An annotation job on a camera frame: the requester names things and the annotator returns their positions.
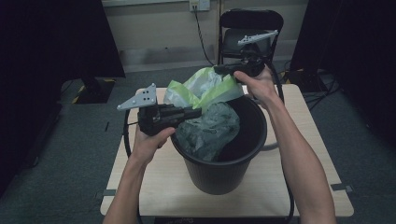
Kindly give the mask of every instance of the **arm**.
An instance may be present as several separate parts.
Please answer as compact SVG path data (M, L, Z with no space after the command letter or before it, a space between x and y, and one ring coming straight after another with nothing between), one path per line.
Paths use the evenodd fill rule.
M247 84L268 111L274 127L285 177L294 195L302 223L335 223L332 195L323 167L277 96L267 67L257 77L242 72L234 76Z
M116 196L108 208L103 223L136 223L139 192L146 167L152 161L157 148L162 147L174 132L174 128L167 128L149 137L140 132L137 126L134 149L125 165Z

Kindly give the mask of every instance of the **wooden table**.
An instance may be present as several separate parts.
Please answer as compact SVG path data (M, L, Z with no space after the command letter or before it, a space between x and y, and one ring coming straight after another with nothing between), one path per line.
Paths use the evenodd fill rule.
M159 104L165 89L157 89ZM317 126L306 106L304 97L295 85L284 85L285 104L303 136L318 154L329 184L341 180L324 146ZM264 111L268 124L265 146L276 143L275 134ZM137 109L131 110L129 122L137 121ZM131 146L134 144L134 127L130 128ZM108 180L107 189L117 189L127 161L123 139ZM332 191L335 213L338 217L350 217L354 209L344 190ZM101 213L106 214L113 196L105 196ZM242 183L232 192L211 195L196 188L189 176L183 157L175 150L170 139L159 149L148 166L141 193L142 216L154 217L279 217L290 210L278 148L261 151L252 159Z

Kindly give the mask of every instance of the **black bucket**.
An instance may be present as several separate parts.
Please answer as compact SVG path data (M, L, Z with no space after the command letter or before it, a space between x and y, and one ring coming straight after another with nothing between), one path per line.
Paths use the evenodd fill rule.
M219 154L218 161L203 161L187 154L177 141L171 140L183 156L194 185L209 194L225 194L233 191L253 159L262 149L267 137L267 123L262 110L246 96L227 102L240 119L240 130L233 141Z

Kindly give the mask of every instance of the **hand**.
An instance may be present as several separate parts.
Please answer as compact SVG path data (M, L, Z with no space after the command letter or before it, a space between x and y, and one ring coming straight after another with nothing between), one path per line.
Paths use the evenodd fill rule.
M148 136L140 131L139 125L136 125L136 134L134 137L134 150L131 158L148 165L158 148L161 148L170 135L175 132L175 128L166 128L154 136Z
M268 65L266 65L262 72L256 77L249 77L247 74L240 71L234 72L233 75L247 85L249 94L254 95L260 101L263 108L268 109L268 105L274 99L279 99Z

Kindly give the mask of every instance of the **chair backrest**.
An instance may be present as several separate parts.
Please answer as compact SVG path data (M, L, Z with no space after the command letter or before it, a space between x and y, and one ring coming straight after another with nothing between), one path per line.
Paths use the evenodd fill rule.
M219 26L234 29L278 30L283 27L282 16L273 10L235 8L224 12Z

